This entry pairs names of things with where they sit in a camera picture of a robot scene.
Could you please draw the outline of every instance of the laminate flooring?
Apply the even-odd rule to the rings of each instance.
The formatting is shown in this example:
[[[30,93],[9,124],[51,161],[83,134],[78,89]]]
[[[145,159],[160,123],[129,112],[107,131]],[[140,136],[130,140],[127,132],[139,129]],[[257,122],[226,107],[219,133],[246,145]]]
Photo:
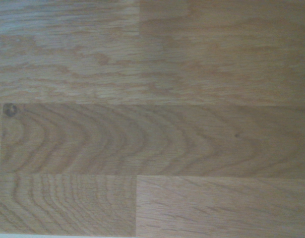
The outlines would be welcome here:
[[[0,233],[305,238],[305,0],[0,0]]]

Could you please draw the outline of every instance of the dark spot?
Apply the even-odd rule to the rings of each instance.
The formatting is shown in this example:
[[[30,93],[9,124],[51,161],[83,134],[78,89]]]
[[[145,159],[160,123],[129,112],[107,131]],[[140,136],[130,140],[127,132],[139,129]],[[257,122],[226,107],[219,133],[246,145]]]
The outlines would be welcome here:
[[[17,114],[18,108],[13,103],[6,103],[3,106],[3,112],[11,118]]]

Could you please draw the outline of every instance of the wood knot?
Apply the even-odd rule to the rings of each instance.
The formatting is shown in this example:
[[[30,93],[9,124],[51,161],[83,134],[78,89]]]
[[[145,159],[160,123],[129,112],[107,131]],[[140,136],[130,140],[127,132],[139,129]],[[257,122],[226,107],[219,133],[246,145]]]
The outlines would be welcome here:
[[[18,108],[15,104],[13,103],[6,103],[3,106],[3,112],[8,116],[8,117],[13,117],[17,114]]]

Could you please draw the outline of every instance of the wooden floor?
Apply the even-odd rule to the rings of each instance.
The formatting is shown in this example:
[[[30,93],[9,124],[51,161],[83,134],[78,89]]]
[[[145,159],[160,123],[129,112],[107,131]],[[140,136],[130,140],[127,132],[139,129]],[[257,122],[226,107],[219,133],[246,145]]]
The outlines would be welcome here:
[[[0,233],[305,238],[305,0],[0,0]]]

